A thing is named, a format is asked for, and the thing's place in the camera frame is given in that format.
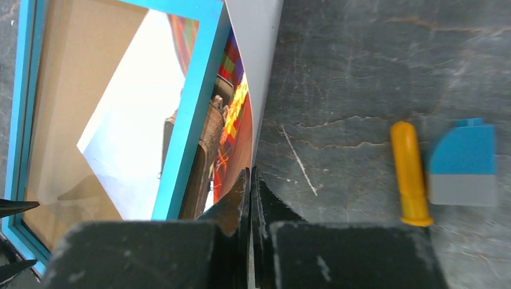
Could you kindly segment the blue picture frame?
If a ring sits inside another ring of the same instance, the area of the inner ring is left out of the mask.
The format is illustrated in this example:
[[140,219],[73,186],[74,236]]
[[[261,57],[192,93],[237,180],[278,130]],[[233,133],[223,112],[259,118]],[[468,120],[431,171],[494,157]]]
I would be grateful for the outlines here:
[[75,225],[180,213],[224,1],[21,1],[1,235],[44,273]]

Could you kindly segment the brown frame stand flap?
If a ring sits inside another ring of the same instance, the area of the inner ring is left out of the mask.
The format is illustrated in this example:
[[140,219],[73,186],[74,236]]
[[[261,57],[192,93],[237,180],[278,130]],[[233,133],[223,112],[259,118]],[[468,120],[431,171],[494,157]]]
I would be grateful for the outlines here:
[[232,83],[217,75],[181,203],[179,219],[195,219],[206,210],[207,198],[212,193],[213,169],[219,156],[228,101],[233,93]]

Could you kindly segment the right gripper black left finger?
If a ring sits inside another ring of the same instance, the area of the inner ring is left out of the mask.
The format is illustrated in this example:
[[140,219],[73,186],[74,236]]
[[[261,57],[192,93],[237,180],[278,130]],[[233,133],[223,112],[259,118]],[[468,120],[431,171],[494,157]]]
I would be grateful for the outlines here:
[[195,220],[86,222],[61,239],[43,288],[246,288],[250,172]]

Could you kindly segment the hot air balloon photo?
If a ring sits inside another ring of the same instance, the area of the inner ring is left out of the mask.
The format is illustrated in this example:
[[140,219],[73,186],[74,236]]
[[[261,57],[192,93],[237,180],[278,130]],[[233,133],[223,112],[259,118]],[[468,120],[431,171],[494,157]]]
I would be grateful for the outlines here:
[[234,86],[207,204],[251,167],[281,1],[71,1],[80,57],[69,148],[99,220],[178,219],[217,75]]

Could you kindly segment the yellow handled screwdriver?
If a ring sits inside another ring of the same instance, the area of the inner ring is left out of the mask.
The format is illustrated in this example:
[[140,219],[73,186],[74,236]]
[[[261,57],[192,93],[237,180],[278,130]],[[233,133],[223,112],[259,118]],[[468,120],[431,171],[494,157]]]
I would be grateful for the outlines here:
[[397,122],[390,129],[392,152],[400,193],[402,222],[420,227],[433,224],[428,212],[424,172],[415,127]]

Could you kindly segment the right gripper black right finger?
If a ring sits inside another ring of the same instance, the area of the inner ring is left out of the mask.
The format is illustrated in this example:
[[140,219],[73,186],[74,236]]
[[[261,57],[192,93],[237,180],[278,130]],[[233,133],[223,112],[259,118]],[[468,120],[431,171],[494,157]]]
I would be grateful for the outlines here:
[[447,288],[430,234],[399,223],[312,223],[251,172],[257,288]]

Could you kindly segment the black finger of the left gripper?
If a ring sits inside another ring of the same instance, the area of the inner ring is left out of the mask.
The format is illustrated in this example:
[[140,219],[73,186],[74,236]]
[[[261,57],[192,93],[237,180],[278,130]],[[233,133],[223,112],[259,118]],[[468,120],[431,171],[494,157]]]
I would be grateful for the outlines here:
[[7,284],[18,274],[22,273],[26,269],[32,268],[37,263],[36,260],[23,260],[11,264],[2,265],[0,268],[0,278],[2,284]]
[[24,211],[37,208],[39,206],[37,201],[19,201],[19,200],[6,200],[0,199],[1,218],[12,216],[22,213]]

